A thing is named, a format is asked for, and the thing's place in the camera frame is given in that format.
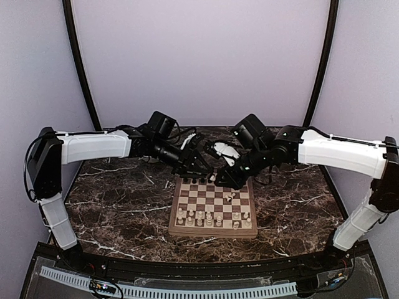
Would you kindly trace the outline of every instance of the black metal frame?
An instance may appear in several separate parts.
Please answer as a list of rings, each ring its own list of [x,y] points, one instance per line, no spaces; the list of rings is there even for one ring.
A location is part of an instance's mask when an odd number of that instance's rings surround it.
[[[62,0],[64,7],[65,23],[67,25],[67,31],[69,36],[70,49],[74,56],[76,72],[79,78],[80,87],[82,88],[83,96],[85,98],[86,106],[90,114],[90,118],[93,123],[93,127],[96,131],[101,131],[102,127],[100,124],[99,116],[95,110],[92,94],[90,92],[89,83],[87,81],[85,69],[83,66],[82,56],[80,54],[79,43],[77,40],[74,13],[72,12],[72,3],[70,0]]]
[[[339,0],[331,0],[329,19],[327,21],[327,28],[325,30],[324,44],[322,55],[320,58],[319,69],[317,70],[316,80],[314,82],[312,96],[310,97],[309,106],[307,107],[305,120],[303,126],[310,126],[315,112],[317,101],[319,100],[320,91],[322,89],[325,71],[327,70],[327,63],[330,57],[332,39],[334,37],[335,23],[337,21]]]
[[[372,261],[373,268],[378,278],[379,287],[384,298],[388,298],[378,264],[367,240],[356,244],[356,256],[368,254]],[[272,260],[258,260],[253,262],[238,263],[161,263],[161,262],[143,262],[136,260],[118,259],[104,257],[95,254],[86,254],[85,259],[100,269],[96,275],[106,280],[118,282],[134,282],[137,278],[154,278],[161,280],[232,280],[253,277],[272,277],[273,281],[289,280],[291,282],[303,282],[314,279],[320,270],[307,270],[298,265],[306,260],[314,259],[322,254],[305,254],[297,257],[287,257]],[[32,256],[27,275],[23,284],[20,299],[24,299],[31,280],[37,257],[44,257],[55,261],[55,266],[66,270],[71,270],[62,259],[58,258],[58,249],[52,245],[38,243]]]

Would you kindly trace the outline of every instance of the black bracket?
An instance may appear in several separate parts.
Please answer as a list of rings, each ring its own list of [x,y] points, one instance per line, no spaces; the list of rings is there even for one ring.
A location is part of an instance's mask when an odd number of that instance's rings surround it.
[[[392,137],[385,137],[387,160],[381,179],[374,179],[371,184],[373,194],[369,203],[384,213],[392,213],[399,210],[399,156],[397,143]]]

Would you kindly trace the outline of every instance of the pawn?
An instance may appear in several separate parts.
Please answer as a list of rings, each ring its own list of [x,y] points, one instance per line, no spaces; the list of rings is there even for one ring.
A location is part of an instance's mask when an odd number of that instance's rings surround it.
[[[222,226],[222,217],[221,216],[218,216],[216,218],[216,226]]]
[[[245,226],[250,226],[251,225],[251,218],[247,218],[247,220],[244,221]]]

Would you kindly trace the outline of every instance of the curved black frame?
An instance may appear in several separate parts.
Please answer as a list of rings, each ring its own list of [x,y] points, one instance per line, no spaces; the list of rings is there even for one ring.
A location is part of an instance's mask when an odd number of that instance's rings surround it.
[[[337,22],[339,0],[331,0],[329,19],[327,21],[327,28],[325,30],[324,44],[322,55],[320,58],[319,69],[317,70],[316,80],[314,82],[312,96],[310,97],[309,106],[307,107],[305,120],[303,126],[310,126],[314,112],[316,110],[317,101],[320,97],[320,91],[324,81],[325,71],[329,62],[332,39],[334,38],[335,23]]]
[[[72,12],[72,3],[70,0],[62,0],[64,7],[65,23],[67,25],[67,31],[69,36],[70,49],[74,56],[76,72],[79,77],[80,87],[82,88],[83,96],[85,98],[86,106],[92,119],[93,127],[96,131],[101,131],[102,127],[100,124],[99,116],[94,106],[92,94],[90,92],[89,83],[87,81],[85,69],[83,66],[82,56],[80,54],[79,43],[77,40],[74,13]]]
[[[77,33],[74,22],[74,14],[72,12],[72,4],[70,0],[62,0],[64,6],[65,23],[67,25],[70,48],[72,49],[72,55],[74,56],[75,67],[79,77],[80,86],[85,98],[87,109],[92,119],[93,126],[96,131],[102,129],[99,116],[95,109],[92,94],[90,92],[89,84],[87,81],[85,69],[83,66],[82,56],[80,54],[79,43],[77,39]],[[325,71],[327,69],[327,63],[330,57],[332,39],[334,37],[335,23],[337,21],[339,0],[330,1],[329,18],[327,21],[327,28],[325,31],[324,44],[322,49],[322,55],[320,58],[319,68],[317,70],[316,80],[314,83],[312,96],[310,97],[309,106],[307,107],[303,126],[310,126],[312,118],[317,106],[317,101],[320,96],[320,91],[324,81]]]

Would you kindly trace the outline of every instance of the chess piece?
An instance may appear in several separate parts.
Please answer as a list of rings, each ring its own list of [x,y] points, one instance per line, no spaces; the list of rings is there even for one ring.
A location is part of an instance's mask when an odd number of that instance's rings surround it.
[[[222,216],[216,218],[216,226],[222,226]]]
[[[231,200],[233,199],[233,197],[230,195],[226,195],[224,198],[226,198],[227,202],[231,202]]]
[[[211,226],[212,223],[213,223],[213,219],[212,219],[211,213],[210,213],[210,212],[209,212],[209,214],[206,213],[206,225],[207,225],[207,226]]]

